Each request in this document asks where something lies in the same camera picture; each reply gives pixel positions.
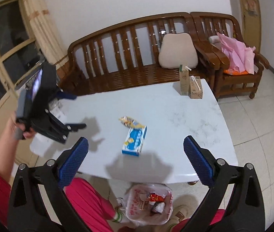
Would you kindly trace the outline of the person's left hand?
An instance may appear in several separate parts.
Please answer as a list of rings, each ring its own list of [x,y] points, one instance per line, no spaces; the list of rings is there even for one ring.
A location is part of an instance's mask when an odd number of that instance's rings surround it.
[[[36,132],[32,129],[32,127],[30,127],[29,130],[26,130],[24,124],[16,121],[16,112],[12,112],[9,117],[5,127],[5,132],[16,140],[31,139],[36,135]]]

